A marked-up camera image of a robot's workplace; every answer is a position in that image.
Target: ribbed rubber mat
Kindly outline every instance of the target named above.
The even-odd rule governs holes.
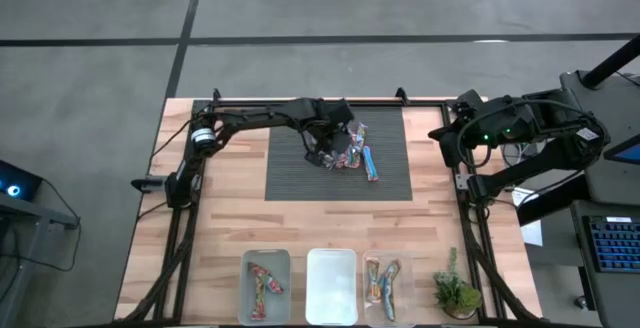
[[[365,145],[371,148],[380,179],[369,182],[364,169],[327,170],[304,160],[300,135],[289,128],[273,128],[269,138],[266,200],[301,201],[410,201],[411,181],[402,110],[352,108],[369,129]]]

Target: concrete floor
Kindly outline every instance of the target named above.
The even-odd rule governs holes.
[[[189,0],[0,0],[0,40],[178,38]],[[200,0],[193,36],[640,31],[640,0]],[[493,97],[556,88],[624,42],[189,47],[176,95]],[[51,179],[82,216],[69,273],[39,268],[20,327],[108,322],[114,312],[176,47],[0,48],[0,159]],[[628,71],[640,71],[634,63]],[[72,237],[51,260],[64,265]],[[577,272],[533,266],[544,314],[572,306]],[[566,286],[558,285],[558,276]]]

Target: keyboard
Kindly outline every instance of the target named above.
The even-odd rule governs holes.
[[[640,273],[640,221],[588,217],[591,249],[599,272]]]

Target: colorful snack wrapper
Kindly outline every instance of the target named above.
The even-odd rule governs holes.
[[[251,320],[263,320],[267,316],[264,312],[264,281],[258,276],[254,276],[254,279],[256,282],[256,306],[251,311]]]
[[[373,158],[371,157],[371,148],[369,146],[364,146],[362,150],[362,155],[364,156],[364,168],[367,171],[367,179],[369,182],[375,182],[378,180],[378,172],[376,171],[376,167],[373,165]]]
[[[367,259],[367,275],[369,276],[369,287],[367,288],[367,301],[371,303],[380,302],[382,292],[378,284],[378,267],[380,262],[375,258]]]
[[[394,260],[389,264],[387,270],[380,277],[383,289],[382,301],[384,304],[384,312],[387,315],[387,319],[392,322],[396,321],[396,308],[393,303],[393,280],[396,278],[399,271],[400,261]]]
[[[345,162],[345,167],[347,168],[358,168],[360,166],[360,153],[362,153],[362,148],[364,147],[364,137],[367,134],[367,126],[362,122],[358,124],[358,129],[356,134],[351,133],[352,142],[347,149],[347,161]]]
[[[271,272],[255,263],[249,262],[249,271],[253,273],[256,282],[256,306],[251,312],[251,320],[263,320],[266,317],[264,310],[265,287],[275,294],[282,294],[284,290],[277,280],[271,276]]]
[[[344,167],[345,162],[347,161],[347,153],[336,154],[332,168],[340,169]]]

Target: wooden tabletop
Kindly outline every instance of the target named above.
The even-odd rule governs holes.
[[[192,99],[169,99],[156,142],[159,147],[190,118]],[[370,249],[401,250],[413,257],[415,318],[418,324],[455,323],[437,306],[433,274],[445,270],[450,247],[460,252],[458,268],[469,281],[451,170],[427,132],[442,126],[439,108],[402,108],[413,201],[265,201],[269,129],[244,131],[207,161],[196,238],[186,290],[183,324],[238,324],[240,260],[250,249],[287,249],[291,255],[291,324],[306,324],[306,257],[312,248],[353,249],[358,258]],[[186,133],[154,157],[151,174],[175,171]],[[484,152],[474,152],[484,157]],[[499,151],[480,170],[503,169]],[[145,196],[141,212],[165,201],[163,193]],[[186,212],[182,222],[186,221]],[[157,278],[171,211],[161,208],[137,224],[116,309],[126,316]],[[496,204],[489,219],[500,274],[534,314],[541,315],[518,219],[513,207]],[[361,264],[358,264],[358,324],[363,316]],[[489,316],[494,308],[482,274]],[[170,285],[167,312],[173,307]]]

